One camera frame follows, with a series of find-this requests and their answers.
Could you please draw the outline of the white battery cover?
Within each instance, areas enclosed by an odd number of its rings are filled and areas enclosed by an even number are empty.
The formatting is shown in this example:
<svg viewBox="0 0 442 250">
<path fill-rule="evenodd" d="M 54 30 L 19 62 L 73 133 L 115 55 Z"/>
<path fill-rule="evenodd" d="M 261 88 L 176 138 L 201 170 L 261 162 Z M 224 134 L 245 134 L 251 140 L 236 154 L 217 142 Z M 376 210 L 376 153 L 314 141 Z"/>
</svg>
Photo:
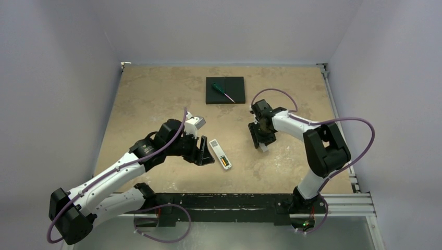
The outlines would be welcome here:
<svg viewBox="0 0 442 250">
<path fill-rule="evenodd" d="M 268 151 L 268 147 L 264 144 L 260 144 L 260 149 L 262 150 L 262 152 L 267 152 Z"/>
</svg>

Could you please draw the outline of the white remote control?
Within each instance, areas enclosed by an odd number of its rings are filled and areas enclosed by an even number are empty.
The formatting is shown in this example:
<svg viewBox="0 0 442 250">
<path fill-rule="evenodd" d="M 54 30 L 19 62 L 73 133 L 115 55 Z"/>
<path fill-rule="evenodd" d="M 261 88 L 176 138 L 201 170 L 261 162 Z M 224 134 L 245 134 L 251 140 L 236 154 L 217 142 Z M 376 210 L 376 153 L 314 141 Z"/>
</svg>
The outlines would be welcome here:
<svg viewBox="0 0 442 250">
<path fill-rule="evenodd" d="M 219 160 L 220 164 L 222 165 L 222 167 L 225 170 L 231 169 L 232 164 L 231 164 L 230 160 L 228 159 L 228 157 L 226 156 L 225 152 L 223 151 L 222 147 L 218 143 L 218 141 L 216 139 L 213 139 L 213 140 L 209 141 L 209 145 L 212 148 L 213 152 L 215 153 L 215 155 L 216 155 L 217 159 Z M 223 156 L 225 156 L 228 159 L 229 163 L 230 163 L 230 165 L 227 166 L 227 167 L 225 167 L 223 165 L 223 163 L 221 162 L 221 160 L 220 160 L 220 158 L 223 157 Z"/>
</svg>

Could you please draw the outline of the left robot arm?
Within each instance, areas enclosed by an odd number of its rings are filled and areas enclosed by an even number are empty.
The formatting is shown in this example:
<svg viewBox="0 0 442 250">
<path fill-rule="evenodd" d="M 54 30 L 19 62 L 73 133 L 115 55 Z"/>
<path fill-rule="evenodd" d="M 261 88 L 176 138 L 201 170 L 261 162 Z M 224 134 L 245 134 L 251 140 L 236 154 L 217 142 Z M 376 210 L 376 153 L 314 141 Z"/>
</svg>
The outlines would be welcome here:
<svg viewBox="0 0 442 250">
<path fill-rule="evenodd" d="M 173 200 L 163 200 L 145 183 L 136 184 L 125 193 L 111 194 L 130 180 L 162 164 L 168 156 L 180 156 L 197 166 L 214 163 L 208 150 L 207 138 L 197 132 L 205 125 L 200 116 L 184 117 L 182 121 L 169 119 L 158 131 L 136 141 L 122 158 L 84 184 L 69 191 L 58 188 L 51 194 L 49 218 L 61 240 L 73 245 L 83 240 L 100 223 L 126 212 L 169 214 L 175 207 Z"/>
</svg>

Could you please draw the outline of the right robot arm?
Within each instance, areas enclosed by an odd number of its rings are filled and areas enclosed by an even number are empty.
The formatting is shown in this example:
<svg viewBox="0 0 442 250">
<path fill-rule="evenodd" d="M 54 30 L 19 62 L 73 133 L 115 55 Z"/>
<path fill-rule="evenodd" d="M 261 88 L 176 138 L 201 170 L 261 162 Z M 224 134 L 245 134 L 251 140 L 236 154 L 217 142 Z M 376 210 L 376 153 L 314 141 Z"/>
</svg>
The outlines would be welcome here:
<svg viewBox="0 0 442 250">
<path fill-rule="evenodd" d="M 254 122 L 249 123 L 254 147 L 265 152 L 282 132 L 303 142 L 310 167 L 302 182 L 295 187 L 292 205 L 305 212 L 312 207 L 327 178 L 348 163 L 351 153 L 335 122 L 320 123 L 291 115 L 290 111 L 271 108 L 262 99 L 251 106 Z"/>
</svg>

